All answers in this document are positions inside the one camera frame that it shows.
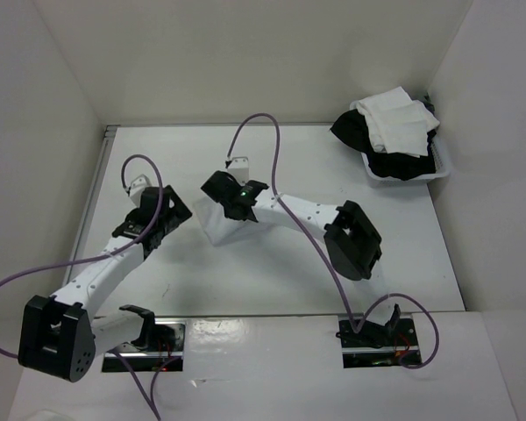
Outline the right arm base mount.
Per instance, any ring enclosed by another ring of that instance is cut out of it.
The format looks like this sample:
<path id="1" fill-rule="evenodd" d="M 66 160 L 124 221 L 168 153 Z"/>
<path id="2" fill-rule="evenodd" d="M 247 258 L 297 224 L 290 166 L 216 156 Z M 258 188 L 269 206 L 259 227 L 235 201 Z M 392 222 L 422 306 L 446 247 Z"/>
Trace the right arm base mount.
<path id="1" fill-rule="evenodd" d="M 366 321 L 359 334 L 348 319 L 340 318 L 336 338 L 344 368 L 417 366 L 423 362 L 414 322 L 402 316 L 398 304 L 384 325 Z"/>

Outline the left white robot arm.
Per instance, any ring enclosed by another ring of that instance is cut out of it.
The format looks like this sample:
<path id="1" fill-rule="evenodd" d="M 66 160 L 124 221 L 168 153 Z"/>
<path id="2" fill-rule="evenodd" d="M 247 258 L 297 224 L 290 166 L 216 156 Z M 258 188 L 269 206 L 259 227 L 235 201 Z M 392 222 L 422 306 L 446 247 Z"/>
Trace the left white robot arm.
<path id="1" fill-rule="evenodd" d="M 93 359 L 131 344 L 144 351 L 160 328 L 151 310 L 124 304 L 106 317 L 97 312 L 117 286 L 192 216 L 171 186 L 143 190 L 139 205 L 112 233 L 97 261 L 49 297 L 34 296 L 24 308 L 18 363 L 78 382 Z"/>

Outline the light white skirt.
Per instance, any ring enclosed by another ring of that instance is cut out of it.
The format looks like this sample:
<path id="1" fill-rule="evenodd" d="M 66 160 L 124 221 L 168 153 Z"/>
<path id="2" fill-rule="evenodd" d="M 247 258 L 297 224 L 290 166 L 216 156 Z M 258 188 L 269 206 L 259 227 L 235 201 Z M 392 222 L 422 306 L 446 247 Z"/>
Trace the light white skirt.
<path id="1" fill-rule="evenodd" d="M 208 197 L 203 197 L 194 202 L 193 208 L 203 232 L 213 246 L 228 245 L 271 229 L 269 224 L 226 218 L 224 208 Z"/>

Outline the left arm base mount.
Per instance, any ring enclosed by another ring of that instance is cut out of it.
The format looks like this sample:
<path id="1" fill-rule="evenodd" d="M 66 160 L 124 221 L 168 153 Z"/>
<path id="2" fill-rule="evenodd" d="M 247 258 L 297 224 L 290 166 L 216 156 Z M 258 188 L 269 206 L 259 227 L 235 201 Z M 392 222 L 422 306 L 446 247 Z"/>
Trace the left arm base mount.
<path id="1" fill-rule="evenodd" d="M 154 373 L 159 368 L 162 372 L 181 372 L 186 327 L 184 319 L 157 318 L 157 332 L 146 348 L 123 343 L 116 350 L 137 373 Z"/>

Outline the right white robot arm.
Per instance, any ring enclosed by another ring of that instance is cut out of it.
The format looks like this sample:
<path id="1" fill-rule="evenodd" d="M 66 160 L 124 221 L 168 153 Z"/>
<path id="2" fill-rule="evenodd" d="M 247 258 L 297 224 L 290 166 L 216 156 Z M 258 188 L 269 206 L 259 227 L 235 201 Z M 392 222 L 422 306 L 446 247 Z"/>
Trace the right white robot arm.
<path id="1" fill-rule="evenodd" d="M 274 194 L 263 182 L 239 183 L 215 172 L 201 187 L 206 197 L 195 204 L 199 222 L 214 246 L 272 227 L 308 232 L 325 244 L 333 269 L 352 281 L 368 280 L 381 257 L 381 236 L 353 201 L 336 206 Z"/>

